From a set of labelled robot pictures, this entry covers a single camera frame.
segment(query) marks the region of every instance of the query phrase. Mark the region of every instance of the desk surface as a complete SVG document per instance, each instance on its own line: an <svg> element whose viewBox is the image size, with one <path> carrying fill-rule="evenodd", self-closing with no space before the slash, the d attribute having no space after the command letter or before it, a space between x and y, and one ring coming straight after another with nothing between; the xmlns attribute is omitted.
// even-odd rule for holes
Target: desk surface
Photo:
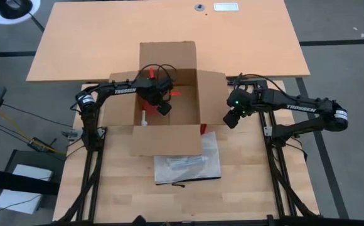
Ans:
<svg viewBox="0 0 364 226"><path fill-rule="evenodd" d="M275 115L277 123L294 123L289 110L278 110ZM80 128L79 116L74 125ZM277 216L259 115L241 119L235 129L208 126L207 131L216 132L222 178L188 182L181 188L155 185L153 158L130 155L131 126L109 127L95 222L132 222L138 215L150 222L252 220L264 219L267 214ZM296 141L288 143L300 147ZM81 145L81 142L74 144L68 152ZM317 213L302 152L291 147L283 151L292 188L309 209ZM54 220L66 212L78 195L85 158L86 150L81 149L65 163Z"/></svg>
<svg viewBox="0 0 364 226"><path fill-rule="evenodd" d="M224 2L239 11L213 9ZM159 41L194 41L199 70L309 75L283 0L152 0L55 3L27 81L108 80Z"/></svg>

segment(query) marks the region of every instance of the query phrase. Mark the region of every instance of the open cardboard box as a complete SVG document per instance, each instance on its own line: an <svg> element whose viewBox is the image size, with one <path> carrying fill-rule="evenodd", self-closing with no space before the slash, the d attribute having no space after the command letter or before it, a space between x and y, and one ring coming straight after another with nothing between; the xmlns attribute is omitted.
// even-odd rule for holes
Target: open cardboard box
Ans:
<svg viewBox="0 0 364 226"><path fill-rule="evenodd" d="M175 78L169 103L172 109L166 116L155 107L145 104L137 94L116 95L107 99L104 125L133 125L132 155L197 155L201 154L201 124L224 125L228 112L227 81L223 73L197 70L196 46L193 41L141 43L140 67L150 63L169 64L166 68ZM117 72L110 80L133 80L135 72ZM146 110L147 126L141 126L142 110Z"/></svg>

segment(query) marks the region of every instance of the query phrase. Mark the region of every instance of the white bag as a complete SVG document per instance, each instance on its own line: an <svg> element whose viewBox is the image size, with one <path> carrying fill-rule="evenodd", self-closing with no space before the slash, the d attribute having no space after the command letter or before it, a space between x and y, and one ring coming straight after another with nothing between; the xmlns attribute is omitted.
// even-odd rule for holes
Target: white bag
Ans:
<svg viewBox="0 0 364 226"><path fill-rule="evenodd" d="M215 132L201 136L201 148L203 155L200 156L155 156L156 184L221 178L220 155Z"/></svg>

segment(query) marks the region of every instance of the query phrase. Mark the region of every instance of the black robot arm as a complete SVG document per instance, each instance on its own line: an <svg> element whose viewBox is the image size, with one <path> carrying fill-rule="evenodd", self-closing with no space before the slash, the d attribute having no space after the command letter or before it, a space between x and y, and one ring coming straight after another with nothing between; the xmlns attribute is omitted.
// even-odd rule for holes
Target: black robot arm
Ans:
<svg viewBox="0 0 364 226"><path fill-rule="evenodd" d="M289 109L319 114L315 119L290 126L276 125L266 127L265 134L272 138L276 146L285 146L291 136L298 136L312 131L343 131L348 127L348 115L335 100L309 99L301 96L290 96L274 89L254 89L252 93L235 87L227 99L231 110L223 118L229 128L234 128L241 117L254 112Z"/></svg>
<svg viewBox="0 0 364 226"><path fill-rule="evenodd" d="M163 99L163 96L172 88L173 81L169 77L157 80L137 76L133 81L102 83L79 92L76 95L76 101L83 121L82 141L87 151L98 151L104 147L104 139L97 130L97 124L100 108L108 97L135 92L150 105L157 105L157 110L162 115L166 115L171 110L171 106ZM97 92L97 100L92 97L92 92Z"/></svg>

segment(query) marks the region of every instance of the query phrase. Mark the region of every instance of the wooden tabletop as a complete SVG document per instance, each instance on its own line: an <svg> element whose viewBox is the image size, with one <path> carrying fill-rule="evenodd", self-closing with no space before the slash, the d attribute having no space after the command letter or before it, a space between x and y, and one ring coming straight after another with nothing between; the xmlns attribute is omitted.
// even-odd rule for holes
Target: wooden tabletop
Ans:
<svg viewBox="0 0 364 226"><path fill-rule="evenodd" d="M55 3L27 81L107 80L138 70L140 43L161 41L194 41L199 70L309 75L283 0L98 1Z"/></svg>
<svg viewBox="0 0 364 226"><path fill-rule="evenodd" d="M275 115L279 124L294 123L289 110L275 111ZM79 116L74 126L81 127ZM131 126L109 127L95 222L132 222L138 215L150 222L253 220L264 219L267 214L278 217L259 115L241 119L235 129L208 126L207 131L216 132L222 178L187 182L181 188L155 185L153 157L131 156ZM288 143L301 147L294 140ZM81 141L68 153L80 146ZM303 153L289 146L283 152L292 188L310 210L318 213ZM80 191L86 153L81 149L65 163L54 220L67 211Z"/></svg>

